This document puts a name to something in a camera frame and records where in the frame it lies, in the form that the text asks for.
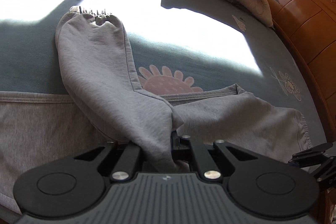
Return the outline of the teal floral bed sheet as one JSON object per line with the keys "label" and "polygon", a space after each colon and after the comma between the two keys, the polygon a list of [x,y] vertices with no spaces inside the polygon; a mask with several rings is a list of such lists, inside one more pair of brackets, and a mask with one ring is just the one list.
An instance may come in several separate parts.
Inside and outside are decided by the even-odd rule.
{"label": "teal floral bed sheet", "polygon": [[65,94],[55,29],[74,5],[116,15],[135,67],[168,67],[204,91],[238,84],[277,107],[299,110],[313,144],[326,141],[306,81],[276,35],[225,0],[1,0],[1,86]]}

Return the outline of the grey sweatpants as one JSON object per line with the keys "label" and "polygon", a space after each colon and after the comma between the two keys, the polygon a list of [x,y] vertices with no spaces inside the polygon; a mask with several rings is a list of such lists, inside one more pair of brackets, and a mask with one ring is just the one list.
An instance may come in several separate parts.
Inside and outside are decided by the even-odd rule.
{"label": "grey sweatpants", "polygon": [[13,186],[22,173],[104,139],[134,142],[161,172],[185,169],[171,156],[173,131],[282,162],[312,146],[298,110],[274,107],[236,84],[206,92],[170,86],[163,95],[145,88],[113,15],[74,6],[56,27],[55,44],[67,94],[1,86],[1,205],[15,213]]}

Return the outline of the wooden bed frame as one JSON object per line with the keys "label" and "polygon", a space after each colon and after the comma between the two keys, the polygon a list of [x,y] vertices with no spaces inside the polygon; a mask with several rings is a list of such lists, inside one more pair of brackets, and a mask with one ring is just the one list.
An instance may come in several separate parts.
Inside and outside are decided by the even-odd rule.
{"label": "wooden bed frame", "polygon": [[277,34],[306,80],[327,141],[335,141],[335,0],[268,0]]}

